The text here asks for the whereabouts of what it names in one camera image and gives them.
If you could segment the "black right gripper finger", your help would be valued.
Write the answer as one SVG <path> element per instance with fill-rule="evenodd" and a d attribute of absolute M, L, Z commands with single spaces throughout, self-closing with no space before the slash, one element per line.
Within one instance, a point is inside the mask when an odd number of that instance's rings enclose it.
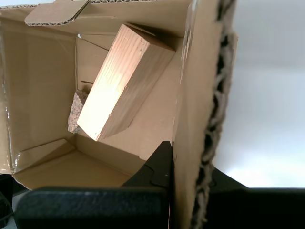
<path fill-rule="evenodd" d="M 218 169 L 212 173 L 208 229 L 303 229 L 303 188 L 249 188 Z"/>
<path fill-rule="evenodd" d="M 14 214 L 20 229 L 165 229 L 172 192 L 172 146 L 163 141 L 122 186 L 43 187 Z"/>

